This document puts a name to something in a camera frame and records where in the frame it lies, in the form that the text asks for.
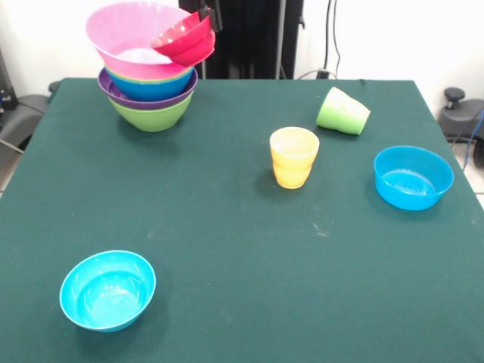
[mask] black stand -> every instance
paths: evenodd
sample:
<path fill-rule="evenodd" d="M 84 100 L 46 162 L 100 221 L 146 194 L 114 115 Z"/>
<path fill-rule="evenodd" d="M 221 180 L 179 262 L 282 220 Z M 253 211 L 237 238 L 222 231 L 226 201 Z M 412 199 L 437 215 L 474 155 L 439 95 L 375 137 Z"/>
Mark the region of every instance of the black stand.
<path fill-rule="evenodd" d="M 195 0 L 178 0 L 193 13 Z M 303 0 L 220 0 L 223 29 L 202 65 L 208 79 L 292 79 Z"/>

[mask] cup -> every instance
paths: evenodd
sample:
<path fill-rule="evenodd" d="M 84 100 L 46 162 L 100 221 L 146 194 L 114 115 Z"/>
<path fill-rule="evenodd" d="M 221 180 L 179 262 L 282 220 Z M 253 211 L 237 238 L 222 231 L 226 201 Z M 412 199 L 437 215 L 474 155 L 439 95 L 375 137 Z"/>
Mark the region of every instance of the cup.
<path fill-rule="evenodd" d="M 324 99 L 316 124 L 326 129 L 360 135 L 369 116 L 370 110 L 365 105 L 333 87 Z"/>
<path fill-rule="evenodd" d="M 284 127 L 269 139 L 275 178 L 286 189 L 301 188 L 311 172 L 319 139 L 301 127 Z"/>

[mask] blue cable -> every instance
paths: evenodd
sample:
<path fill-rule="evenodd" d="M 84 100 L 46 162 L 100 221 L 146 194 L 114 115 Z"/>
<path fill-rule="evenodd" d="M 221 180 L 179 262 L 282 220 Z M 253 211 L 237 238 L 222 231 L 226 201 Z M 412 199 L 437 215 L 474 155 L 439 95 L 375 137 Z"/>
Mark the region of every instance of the blue cable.
<path fill-rule="evenodd" d="M 467 142 L 466 158 L 465 158 L 465 161 L 464 161 L 464 167 L 462 168 L 462 171 L 464 171 L 466 169 L 466 166 L 469 163 L 470 145 L 472 144 L 472 140 L 474 139 L 474 136 L 476 136 L 477 132 L 480 130 L 483 120 L 484 120 L 484 110 L 481 110 L 481 116 L 479 117 L 479 122 L 477 123 L 476 127 L 474 128 L 474 131 L 472 131 L 472 135 L 470 136 L 469 141 Z"/>

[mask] blue bowl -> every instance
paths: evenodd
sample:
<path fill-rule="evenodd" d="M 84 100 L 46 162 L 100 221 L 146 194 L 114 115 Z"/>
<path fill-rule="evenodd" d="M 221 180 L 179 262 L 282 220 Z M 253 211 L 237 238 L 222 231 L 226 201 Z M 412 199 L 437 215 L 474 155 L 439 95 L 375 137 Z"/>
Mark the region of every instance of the blue bowl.
<path fill-rule="evenodd" d="M 146 309 L 157 279 L 136 253 L 107 251 L 74 267 L 60 288 L 60 307 L 80 327 L 111 332 L 131 325 Z"/>
<path fill-rule="evenodd" d="M 106 71 L 109 73 L 117 88 L 129 99 L 133 101 L 153 102 L 180 95 L 184 91 L 188 81 L 190 81 L 193 69 L 178 78 L 167 79 L 162 82 L 127 80 L 119 78 L 108 69 Z"/>
<path fill-rule="evenodd" d="M 389 147 L 377 155 L 374 169 L 378 193 L 400 209 L 430 208 L 454 183 L 450 165 L 421 147 Z"/>

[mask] bowl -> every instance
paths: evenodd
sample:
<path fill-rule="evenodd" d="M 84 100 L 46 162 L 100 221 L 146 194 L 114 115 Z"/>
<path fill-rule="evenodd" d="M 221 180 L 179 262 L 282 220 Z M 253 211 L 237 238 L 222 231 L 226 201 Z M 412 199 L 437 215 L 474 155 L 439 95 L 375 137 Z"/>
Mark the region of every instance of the bowl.
<path fill-rule="evenodd" d="M 106 251 L 76 265 L 60 288 L 60 307 L 80 327 L 102 332 L 132 324 L 153 297 L 150 263 L 129 251 Z"/>
<path fill-rule="evenodd" d="M 454 183 L 450 165 L 421 147 L 394 146 L 374 160 L 375 184 L 380 196 L 400 209 L 434 206 Z"/>
<path fill-rule="evenodd" d="M 126 76 L 123 76 L 122 74 L 118 74 L 116 72 L 114 72 L 113 70 L 110 70 L 109 68 L 105 67 L 107 71 L 109 71 L 109 74 L 112 74 L 114 75 L 115 77 L 117 78 L 121 78 L 121 79 L 124 79 L 126 81 L 130 81 L 130 82 L 142 82 L 142 83 L 163 83 L 163 82 L 167 82 L 167 81 L 171 81 L 173 79 L 178 79 L 180 77 L 182 77 L 183 75 L 185 75 L 186 73 L 189 73 L 191 72 L 194 68 L 193 67 L 188 67 L 186 68 L 186 71 L 184 71 L 183 73 L 180 73 L 176 76 L 173 76 L 173 77 L 170 77 L 170 78 L 163 78 L 163 79 L 135 79 L 135 78 L 129 78 L 129 77 L 126 77 Z"/>
<path fill-rule="evenodd" d="M 181 54 L 174 55 L 170 59 L 177 64 L 192 67 L 206 60 L 215 51 L 215 40 L 215 33 L 211 32 L 194 47 Z"/>
<path fill-rule="evenodd" d="M 187 70 L 152 49 L 157 37 L 189 13 L 156 2 L 121 2 L 100 8 L 86 31 L 107 68 L 130 79 L 159 80 Z"/>
<path fill-rule="evenodd" d="M 136 110 L 117 104 L 110 98 L 109 101 L 119 114 L 134 127 L 142 131 L 157 132 L 169 129 L 177 123 L 187 110 L 192 94 L 193 92 L 182 102 L 161 110 Z"/>
<path fill-rule="evenodd" d="M 191 95 L 195 90 L 198 83 L 198 73 L 196 70 L 191 74 L 190 80 L 186 85 L 184 91 L 173 98 L 168 98 L 163 101 L 155 102 L 141 102 L 133 101 L 127 98 L 120 90 L 116 87 L 113 79 L 107 73 L 106 70 L 102 70 L 98 76 L 98 84 L 101 90 L 114 102 L 120 104 L 121 106 L 127 108 L 135 108 L 137 110 L 159 110 L 161 108 L 167 108 L 179 102 L 182 102 L 186 97 Z"/>
<path fill-rule="evenodd" d="M 117 88 L 133 101 L 154 102 L 162 101 L 180 95 L 190 80 L 191 72 L 184 73 L 179 78 L 170 79 L 161 83 L 128 81 L 119 78 L 106 70 Z"/>
<path fill-rule="evenodd" d="M 210 16 L 200 21 L 196 12 L 162 32 L 152 41 L 151 46 L 155 51 L 172 57 L 193 48 L 211 32 Z"/>

